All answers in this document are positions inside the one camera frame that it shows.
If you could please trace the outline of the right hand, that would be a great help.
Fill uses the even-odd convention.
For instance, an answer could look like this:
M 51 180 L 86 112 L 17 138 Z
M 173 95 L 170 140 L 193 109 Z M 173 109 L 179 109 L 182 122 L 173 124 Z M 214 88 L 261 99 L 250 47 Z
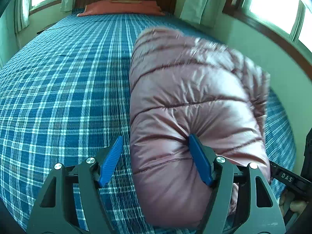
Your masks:
M 284 204 L 285 204 L 285 201 L 287 198 L 287 194 L 288 194 L 288 191 L 284 190 L 280 199 L 279 199 L 279 208 L 280 208 L 282 216 L 284 216 L 285 212 L 286 212 Z M 289 205 L 289 209 L 293 213 L 297 213 L 297 214 L 301 215 L 304 212 L 307 205 L 308 205 L 308 202 L 305 202 L 305 201 L 292 201 Z

